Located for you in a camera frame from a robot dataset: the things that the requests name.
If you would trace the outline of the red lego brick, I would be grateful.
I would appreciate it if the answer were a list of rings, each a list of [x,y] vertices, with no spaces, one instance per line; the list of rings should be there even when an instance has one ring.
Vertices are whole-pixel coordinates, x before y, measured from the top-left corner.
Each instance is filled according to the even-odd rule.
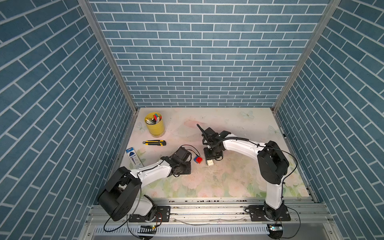
[[[200,164],[202,161],[203,161],[203,159],[202,159],[201,157],[197,157],[197,158],[196,158],[196,162],[197,162],[198,164]]]

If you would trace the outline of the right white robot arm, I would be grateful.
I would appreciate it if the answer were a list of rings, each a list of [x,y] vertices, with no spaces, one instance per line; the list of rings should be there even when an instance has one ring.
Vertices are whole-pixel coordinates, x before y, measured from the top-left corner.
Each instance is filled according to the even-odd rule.
[[[283,181],[288,173],[289,161],[279,146],[270,141],[266,144],[254,143],[246,138],[221,134],[202,134],[206,160],[223,156],[225,150],[234,151],[258,161],[260,174],[267,182],[264,201],[265,217],[271,221],[279,219],[286,212],[283,200]]]

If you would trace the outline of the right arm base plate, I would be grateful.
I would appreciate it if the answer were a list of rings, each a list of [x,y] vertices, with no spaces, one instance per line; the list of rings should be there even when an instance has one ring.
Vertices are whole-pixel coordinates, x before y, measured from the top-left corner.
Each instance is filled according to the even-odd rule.
[[[244,209],[250,215],[252,222],[289,222],[291,216],[288,208],[282,204],[277,210],[268,205],[250,205]]]

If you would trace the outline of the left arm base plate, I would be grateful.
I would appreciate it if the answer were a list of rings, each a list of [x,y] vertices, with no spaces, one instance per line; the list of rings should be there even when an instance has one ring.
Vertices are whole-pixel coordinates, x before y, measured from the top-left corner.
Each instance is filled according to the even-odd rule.
[[[160,223],[169,222],[171,207],[170,206],[154,206],[144,216],[131,215],[128,220],[130,223]]]

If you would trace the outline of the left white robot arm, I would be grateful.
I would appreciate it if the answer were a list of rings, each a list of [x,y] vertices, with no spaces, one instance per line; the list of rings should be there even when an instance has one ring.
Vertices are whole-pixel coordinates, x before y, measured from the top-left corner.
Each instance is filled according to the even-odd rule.
[[[170,176],[190,175],[191,171],[190,161],[175,162],[166,157],[141,169],[120,167],[101,190],[98,203],[115,222],[130,215],[151,222],[158,206],[150,197],[142,196],[143,187]]]

